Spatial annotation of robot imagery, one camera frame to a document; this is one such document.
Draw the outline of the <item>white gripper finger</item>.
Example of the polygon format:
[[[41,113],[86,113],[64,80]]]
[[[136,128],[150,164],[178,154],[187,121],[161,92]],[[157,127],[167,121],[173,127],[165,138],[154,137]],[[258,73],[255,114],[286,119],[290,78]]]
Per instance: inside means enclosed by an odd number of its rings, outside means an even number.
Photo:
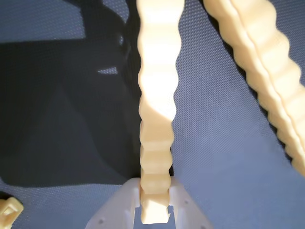
[[[173,206],[175,226],[177,229],[212,229],[213,226],[193,201],[183,185],[171,177],[169,188],[170,202]]]
[[[133,229],[135,209],[140,206],[140,179],[132,178],[88,221],[86,229]]]

